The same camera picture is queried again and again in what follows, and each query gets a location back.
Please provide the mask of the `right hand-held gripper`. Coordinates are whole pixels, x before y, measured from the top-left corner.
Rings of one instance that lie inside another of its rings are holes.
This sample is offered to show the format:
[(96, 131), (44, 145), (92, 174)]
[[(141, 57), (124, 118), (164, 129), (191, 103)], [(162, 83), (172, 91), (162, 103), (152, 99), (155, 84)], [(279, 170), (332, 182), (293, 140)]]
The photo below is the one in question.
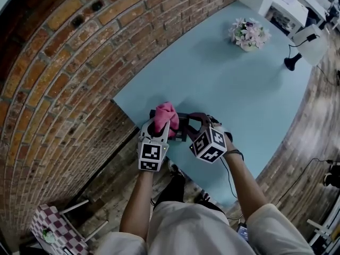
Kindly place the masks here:
[(190, 150), (195, 157), (207, 163), (214, 163), (227, 152), (225, 136), (233, 141), (233, 136), (211, 115), (191, 113), (188, 118), (201, 123), (200, 129), (186, 127), (186, 133), (192, 141)]

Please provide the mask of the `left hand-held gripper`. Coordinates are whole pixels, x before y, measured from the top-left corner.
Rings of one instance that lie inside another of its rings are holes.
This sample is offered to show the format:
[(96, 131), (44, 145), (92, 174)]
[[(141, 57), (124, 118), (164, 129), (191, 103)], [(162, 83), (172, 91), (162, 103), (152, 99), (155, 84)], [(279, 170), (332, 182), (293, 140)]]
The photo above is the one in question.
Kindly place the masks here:
[(138, 169), (141, 171), (159, 172), (166, 153), (169, 149), (167, 143), (170, 121), (167, 121), (155, 137), (155, 121), (150, 118), (141, 127), (138, 142)]

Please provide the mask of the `black keypad device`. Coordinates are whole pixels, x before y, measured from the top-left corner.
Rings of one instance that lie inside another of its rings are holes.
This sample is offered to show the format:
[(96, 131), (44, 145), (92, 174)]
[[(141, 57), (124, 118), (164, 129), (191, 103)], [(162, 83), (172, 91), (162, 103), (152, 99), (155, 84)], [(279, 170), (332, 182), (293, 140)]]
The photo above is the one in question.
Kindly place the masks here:
[[(184, 114), (184, 113), (177, 113), (177, 114), (180, 120), (179, 129), (177, 131), (176, 136), (172, 138), (168, 138), (168, 140), (186, 142), (187, 133), (186, 133), (185, 127), (189, 125), (189, 118), (187, 117), (187, 114)], [(150, 115), (150, 118), (154, 118), (155, 109), (151, 110), (149, 115)]]

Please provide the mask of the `pink cloth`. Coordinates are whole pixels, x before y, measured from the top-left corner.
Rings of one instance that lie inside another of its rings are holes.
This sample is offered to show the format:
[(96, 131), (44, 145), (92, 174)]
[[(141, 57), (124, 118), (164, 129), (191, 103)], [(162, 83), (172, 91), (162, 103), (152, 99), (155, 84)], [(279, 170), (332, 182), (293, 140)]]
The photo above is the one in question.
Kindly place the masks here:
[(165, 102), (156, 107), (154, 122), (156, 133), (159, 133), (166, 123), (169, 122), (169, 138), (175, 137), (179, 130), (179, 116), (170, 102)]

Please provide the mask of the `person's right forearm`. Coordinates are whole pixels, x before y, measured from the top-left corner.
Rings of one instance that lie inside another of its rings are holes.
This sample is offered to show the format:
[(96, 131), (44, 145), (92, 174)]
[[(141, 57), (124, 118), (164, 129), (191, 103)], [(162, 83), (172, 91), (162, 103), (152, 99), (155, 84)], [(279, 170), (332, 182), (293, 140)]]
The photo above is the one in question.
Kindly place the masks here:
[(224, 159), (228, 164), (241, 211), (247, 222), (253, 213), (267, 204), (267, 200), (240, 154), (227, 152)]

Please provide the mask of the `person's left forearm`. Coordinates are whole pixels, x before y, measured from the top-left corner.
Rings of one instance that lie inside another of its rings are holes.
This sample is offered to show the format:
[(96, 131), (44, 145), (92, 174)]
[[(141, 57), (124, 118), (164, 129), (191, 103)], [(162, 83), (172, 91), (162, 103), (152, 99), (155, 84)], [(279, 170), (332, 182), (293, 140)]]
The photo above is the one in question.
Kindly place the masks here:
[(146, 240), (150, 222), (151, 195), (154, 174), (141, 171), (124, 209), (120, 232), (133, 234)]

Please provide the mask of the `person's black trousers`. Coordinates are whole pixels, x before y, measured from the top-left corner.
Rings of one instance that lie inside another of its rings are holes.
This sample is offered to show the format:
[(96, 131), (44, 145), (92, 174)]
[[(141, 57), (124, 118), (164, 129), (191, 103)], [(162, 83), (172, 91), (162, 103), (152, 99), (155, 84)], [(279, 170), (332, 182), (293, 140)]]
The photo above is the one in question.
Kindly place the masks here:
[[(172, 177), (170, 183), (167, 185), (167, 187), (162, 191), (160, 194), (158, 200), (156, 201), (154, 205), (154, 210), (156, 207), (162, 203), (162, 202), (168, 202), (168, 201), (175, 201), (175, 202), (184, 202), (184, 187), (185, 187), (185, 177), (181, 176), (174, 176)], [(223, 213), (223, 211), (213, 204), (212, 202), (208, 201), (201, 201), (200, 200), (200, 194), (194, 198), (195, 204), (202, 205), (206, 208), (220, 211)]]

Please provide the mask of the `person's white shirt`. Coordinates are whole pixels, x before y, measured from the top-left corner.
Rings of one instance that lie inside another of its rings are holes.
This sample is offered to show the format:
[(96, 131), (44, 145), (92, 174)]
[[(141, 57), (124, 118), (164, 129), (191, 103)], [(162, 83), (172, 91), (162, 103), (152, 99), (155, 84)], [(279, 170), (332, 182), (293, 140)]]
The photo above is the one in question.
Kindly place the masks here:
[(146, 240), (111, 232), (95, 255), (314, 255), (301, 233), (272, 204), (250, 216), (247, 230), (245, 240), (220, 211), (162, 202), (152, 214)]

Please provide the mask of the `potted pink white flowers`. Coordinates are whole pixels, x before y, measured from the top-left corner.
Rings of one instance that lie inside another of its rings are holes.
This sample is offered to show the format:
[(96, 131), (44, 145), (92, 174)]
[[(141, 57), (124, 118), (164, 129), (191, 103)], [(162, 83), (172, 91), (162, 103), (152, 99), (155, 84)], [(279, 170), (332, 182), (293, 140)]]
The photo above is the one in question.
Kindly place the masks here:
[(236, 19), (229, 28), (231, 42), (239, 46), (245, 52), (262, 49), (271, 38), (268, 29), (253, 18)]

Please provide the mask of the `small white-legged table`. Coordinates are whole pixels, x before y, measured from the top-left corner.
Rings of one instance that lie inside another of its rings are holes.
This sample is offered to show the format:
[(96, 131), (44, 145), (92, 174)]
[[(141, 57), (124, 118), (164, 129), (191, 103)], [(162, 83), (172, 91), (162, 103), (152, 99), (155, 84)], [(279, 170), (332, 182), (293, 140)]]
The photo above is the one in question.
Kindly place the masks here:
[(68, 220), (68, 218), (66, 217), (66, 213), (76, 209), (76, 208), (79, 208), (85, 204), (87, 204), (89, 202), (89, 200), (84, 200), (80, 203), (77, 203), (76, 205), (74, 206), (71, 206), (69, 208), (66, 208), (62, 211), (59, 211), (59, 215), (65, 220), (65, 222), (70, 226), (70, 228), (76, 233), (77, 236), (79, 236), (81, 238), (81, 240), (84, 242), (84, 243), (87, 243), (95, 234), (97, 234), (100, 230), (102, 230), (108, 223), (109, 221), (108, 220), (105, 220), (104, 222), (101, 223), (100, 226), (98, 226), (95, 230), (93, 230), (87, 237), (84, 237), (73, 225), (72, 223)]

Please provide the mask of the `black phone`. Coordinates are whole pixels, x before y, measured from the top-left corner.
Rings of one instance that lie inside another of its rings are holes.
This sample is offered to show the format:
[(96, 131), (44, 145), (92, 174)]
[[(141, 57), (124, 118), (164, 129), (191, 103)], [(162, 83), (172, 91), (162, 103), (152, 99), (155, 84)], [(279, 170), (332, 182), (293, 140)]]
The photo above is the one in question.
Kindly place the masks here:
[(248, 239), (248, 230), (247, 225), (245, 223), (238, 223), (236, 232), (238, 233), (241, 238), (243, 238), (246, 242), (249, 241)]

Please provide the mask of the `black gooseneck desk lamp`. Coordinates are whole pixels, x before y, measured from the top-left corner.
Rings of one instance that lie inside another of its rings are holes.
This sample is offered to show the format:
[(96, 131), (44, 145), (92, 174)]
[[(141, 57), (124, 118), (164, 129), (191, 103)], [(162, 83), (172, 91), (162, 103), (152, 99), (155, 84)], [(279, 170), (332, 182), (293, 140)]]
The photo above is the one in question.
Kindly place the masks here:
[(306, 40), (304, 40), (300, 44), (295, 45), (295, 46), (289, 45), (289, 55), (288, 55), (287, 58), (284, 59), (285, 66), (290, 71), (294, 71), (295, 70), (295, 65), (296, 65), (297, 61), (302, 58), (302, 55), (301, 55), (300, 52), (298, 52), (294, 57), (290, 58), (291, 48), (298, 48), (298, 47), (302, 46), (304, 43), (306, 43), (306, 42), (310, 43), (310, 42), (314, 41), (315, 39), (317, 39), (319, 37), (320, 37), (319, 35), (311, 34), (311, 35), (307, 36)]

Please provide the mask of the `small white flower bunch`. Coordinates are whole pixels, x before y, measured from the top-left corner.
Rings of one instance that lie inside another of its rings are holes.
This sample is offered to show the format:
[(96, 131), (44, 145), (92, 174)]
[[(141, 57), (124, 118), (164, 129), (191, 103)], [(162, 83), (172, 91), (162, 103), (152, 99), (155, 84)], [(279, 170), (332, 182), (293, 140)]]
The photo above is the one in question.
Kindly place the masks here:
[(56, 241), (55, 235), (54, 235), (53, 231), (51, 231), (49, 228), (44, 228), (43, 229), (43, 231), (42, 231), (42, 238), (48, 244), (53, 244)]

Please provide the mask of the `white shelf cabinet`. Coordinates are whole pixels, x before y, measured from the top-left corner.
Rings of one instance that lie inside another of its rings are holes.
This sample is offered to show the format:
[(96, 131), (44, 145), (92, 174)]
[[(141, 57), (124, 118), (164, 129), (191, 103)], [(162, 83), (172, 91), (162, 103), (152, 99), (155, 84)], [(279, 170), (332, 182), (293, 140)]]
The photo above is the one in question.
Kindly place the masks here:
[(293, 25), (287, 34), (290, 39), (305, 27), (309, 10), (317, 16), (317, 26), (326, 22), (328, 16), (326, 9), (316, 0), (264, 0), (261, 14), (267, 16), (272, 10), (276, 10)]

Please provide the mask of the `white metal rack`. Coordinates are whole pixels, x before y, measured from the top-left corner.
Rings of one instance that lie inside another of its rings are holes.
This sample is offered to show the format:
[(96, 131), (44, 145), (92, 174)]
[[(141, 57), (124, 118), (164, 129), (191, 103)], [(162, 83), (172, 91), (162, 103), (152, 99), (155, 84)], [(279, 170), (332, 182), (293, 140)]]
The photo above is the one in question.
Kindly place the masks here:
[(310, 219), (315, 235), (309, 242), (315, 255), (340, 255), (340, 200), (334, 205), (325, 222), (320, 225)]

